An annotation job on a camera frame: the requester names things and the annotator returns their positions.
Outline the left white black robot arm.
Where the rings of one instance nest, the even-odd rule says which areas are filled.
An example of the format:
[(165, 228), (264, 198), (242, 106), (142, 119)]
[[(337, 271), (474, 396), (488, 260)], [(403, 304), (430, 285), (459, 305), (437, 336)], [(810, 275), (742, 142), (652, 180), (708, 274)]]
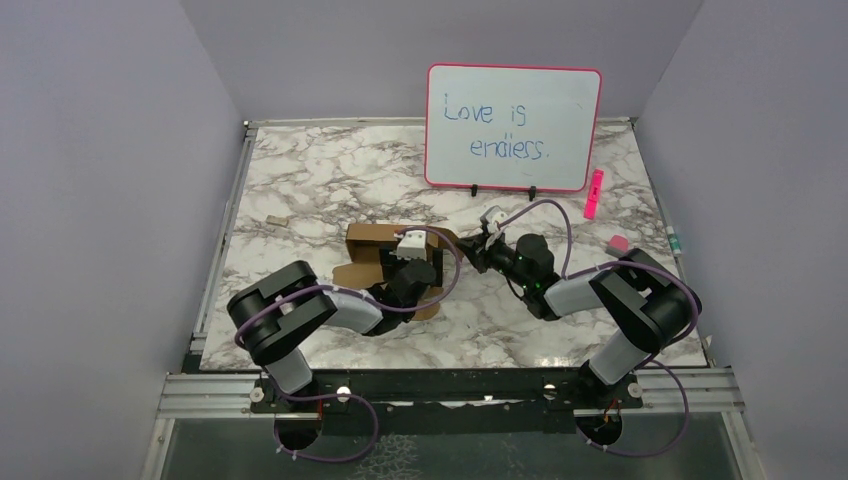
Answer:
[(443, 250), (423, 259), (399, 259), (380, 250), (382, 278), (363, 291), (321, 283), (308, 262), (292, 262), (235, 294), (226, 306), (235, 342), (276, 383), (276, 396), (298, 411), (313, 401), (313, 374), (299, 350), (328, 325), (380, 336), (419, 313), (442, 286)]

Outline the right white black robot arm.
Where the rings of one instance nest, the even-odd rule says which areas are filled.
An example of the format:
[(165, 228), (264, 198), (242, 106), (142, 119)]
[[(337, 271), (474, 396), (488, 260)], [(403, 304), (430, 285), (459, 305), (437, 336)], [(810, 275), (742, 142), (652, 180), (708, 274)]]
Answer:
[(461, 238), (458, 249), (480, 273), (495, 270), (536, 318), (545, 321), (604, 308), (618, 329), (578, 373), (577, 393), (587, 405), (612, 399), (617, 384), (687, 329), (702, 305), (697, 295), (646, 252), (634, 248), (594, 275), (565, 278), (538, 234), (515, 246), (487, 233)]

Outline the brown cardboard box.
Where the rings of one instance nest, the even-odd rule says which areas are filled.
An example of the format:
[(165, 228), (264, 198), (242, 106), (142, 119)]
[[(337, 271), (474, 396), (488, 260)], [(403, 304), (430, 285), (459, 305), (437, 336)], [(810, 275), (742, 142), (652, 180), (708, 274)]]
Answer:
[(328, 293), (338, 312), (328, 323), (348, 328), (364, 335), (382, 335), (410, 321), (429, 320), (440, 312), (438, 299), (455, 286), (454, 279), (444, 281), (444, 255), (454, 257), (461, 264), (462, 254), (456, 249), (457, 235), (443, 227), (425, 229), (428, 241), (428, 261), (443, 270), (441, 286), (431, 287), (417, 306), (398, 308), (375, 300), (367, 289), (383, 277), (379, 250), (388, 247), (394, 254), (396, 232), (412, 230), (403, 225), (355, 223), (348, 227), (345, 245), (350, 257), (346, 264), (332, 271), (334, 289)]

